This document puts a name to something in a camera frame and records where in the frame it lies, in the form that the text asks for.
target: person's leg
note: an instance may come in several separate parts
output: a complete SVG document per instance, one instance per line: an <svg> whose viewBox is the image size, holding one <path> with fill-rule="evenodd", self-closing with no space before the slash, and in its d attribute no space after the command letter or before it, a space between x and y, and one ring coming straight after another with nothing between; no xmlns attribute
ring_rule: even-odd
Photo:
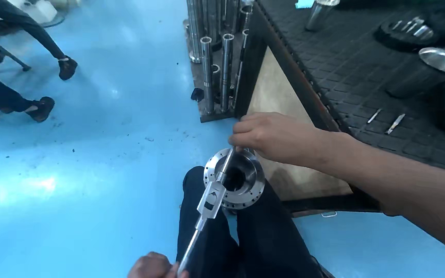
<svg viewBox="0 0 445 278"><path fill-rule="evenodd" d="M66 56L58 45L53 41L51 36L26 12L15 7L7 0L0 0L0 17L1 19L20 25L27 33L40 42L53 56L59 60L61 79L69 79L75 73L77 62Z"/></svg>
<svg viewBox="0 0 445 278"><path fill-rule="evenodd" d="M28 100L18 92L0 82L0 110L4 113L26 112L35 121L42 122L54 107L54 100L43 97L40 101Z"/></svg>
<svg viewBox="0 0 445 278"><path fill-rule="evenodd" d="M195 232L199 217L197 205L205 190L204 168L192 168L183 180L183 203L179 214L178 254L180 262ZM238 245L229 234L227 219L220 210L215 219L208 219L195 243L187 264L190 278L234 278L238 271Z"/></svg>
<svg viewBox="0 0 445 278"><path fill-rule="evenodd" d="M322 277L291 215L267 181L259 200L238 210L237 230L247 278Z"/></svg>

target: human hand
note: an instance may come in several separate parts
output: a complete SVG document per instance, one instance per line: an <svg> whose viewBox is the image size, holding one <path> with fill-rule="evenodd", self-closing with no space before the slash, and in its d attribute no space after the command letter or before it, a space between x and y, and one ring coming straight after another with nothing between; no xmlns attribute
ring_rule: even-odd
<svg viewBox="0 0 445 278"><path fill-rule="evenodd" d="M178 267L178 263L171 265L163 254L149 252L135 262L127 278L176 278ZM183 271L178 278L189 278L189 273Z"/></svg>
<svg viewBox="0 0 445 278"><path fill-rule="evenodd" d="M330 132L279 113L245 115L233 126L229 143L255 149L266 159L312 167L323 163Z"/></svg>

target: chair leg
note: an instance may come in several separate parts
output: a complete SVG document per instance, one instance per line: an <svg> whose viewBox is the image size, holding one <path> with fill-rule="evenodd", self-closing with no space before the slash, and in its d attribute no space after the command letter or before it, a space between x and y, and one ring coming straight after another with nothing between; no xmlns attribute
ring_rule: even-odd
<svg viewBox="0 0 445 278"><path fill-rule="evenodd" d="M24 62L22 62L20 59L18 59L17 57L15 57L15 55L11 54L8 50L6 50L4 47L0 46L0 50L1 52L3 52L4 55L10 57L11 59L13 59L15 62L19 63L22 67L23 67L23 71L28 71L31 69L31 67L29 67L27 64L25 64Z"/></svg>

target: forearm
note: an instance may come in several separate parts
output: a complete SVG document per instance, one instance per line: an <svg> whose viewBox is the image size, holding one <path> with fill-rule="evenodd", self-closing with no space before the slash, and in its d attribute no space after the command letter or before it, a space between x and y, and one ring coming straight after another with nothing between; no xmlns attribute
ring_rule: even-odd
<svg viewBox="0 0 445 278"><path fill-rule="evenodd" d="M374 149L342 133L313 168L357 186L445 244L445 170Z"/></svg>

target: stainless steel flange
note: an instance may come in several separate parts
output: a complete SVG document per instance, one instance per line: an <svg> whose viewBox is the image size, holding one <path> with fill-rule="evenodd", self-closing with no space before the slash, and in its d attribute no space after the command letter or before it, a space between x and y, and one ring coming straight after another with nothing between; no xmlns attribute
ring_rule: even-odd
<svg viewBox="0 0 445 278"><path fill-rule="evenodd" d="M229 149L222 149L207 161L204 169L204 184L216 180ZM243 209L253 205L262 195L265 182L262 166L248 150L234 154L224 183L227 191L222 205L229 209Z"/></svg>

